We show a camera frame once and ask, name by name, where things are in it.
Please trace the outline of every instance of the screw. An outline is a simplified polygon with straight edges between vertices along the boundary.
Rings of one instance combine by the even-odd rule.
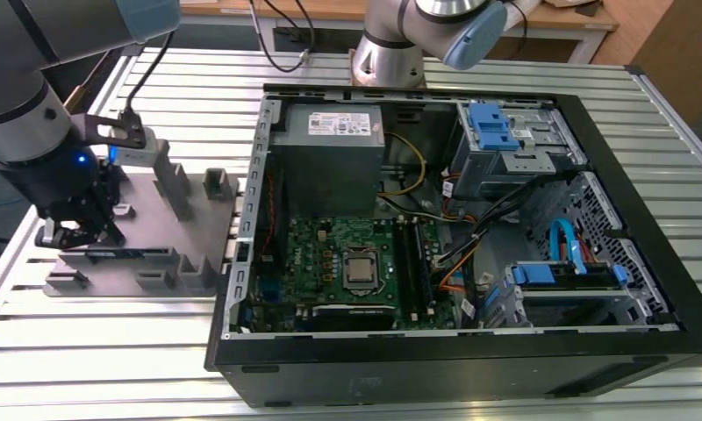
[[[55,120],[57,118],[57,111],[55,111],[52,108],[44,110],[44,118],[48,120]]]

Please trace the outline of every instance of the motherboard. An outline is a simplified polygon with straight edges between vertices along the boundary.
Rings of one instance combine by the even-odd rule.
[[[297,332],[451,328],[431,283],[441,252],[431,220],[294,218],[286,273],[260,279],[263,301]]]

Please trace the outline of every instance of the ram slot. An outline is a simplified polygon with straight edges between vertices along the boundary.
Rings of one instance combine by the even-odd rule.
[[[426,249],[423,242],[423,230],[421,224],[413,225],[413,232],[417,238],[417,251],[419,252],[419,282],[422,283],[422,296],[426,307],[434,306],[434,294],[431,293],[431,272],[430,263],[426,260]]]
[[[413,226],[397,223],[394,226],[395,271],[398,272],[398,296],[403,316],[414,322],[423,314],[425,302],[422,295],[419,259]]]

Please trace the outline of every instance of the open computer tower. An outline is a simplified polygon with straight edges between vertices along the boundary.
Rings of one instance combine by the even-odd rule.
[[[250,406],[699,364],[702,295],[576,96],[266,86],[206,362]]]

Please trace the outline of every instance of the floor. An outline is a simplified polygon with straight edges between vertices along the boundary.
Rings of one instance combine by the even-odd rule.
[[[286,33],[276,37],[276,46],[280,51],[302,51],[307,45],[307,37],[301,34],[299,37]],[[327,42],[327,34],[318,35],[319,52],[322,53],[345,53],[350,47],[354,47],[358,41],[358,34],[343,32],[334,34],[333,44]],[[232,50],[258,50],[258,40],[255,32],[247,26],[211,26],[211,25],[187,25],[176,34],[174,47],[182,48],[208,48],[208,49],[232,49]],[[67,97],[75,86],[83,81],[85,75],[94,68],[98,57],[77,61],[71,65],[61,66],[48,72],[47,77],[52,82],[55,89],[61,97]],[[696,134],[702,140],[702,117],[692,126]],[[0,238],[8,239],[21,222],[24,213],[29,204],[20,199],[19,193],[8,182],[0,177]]]

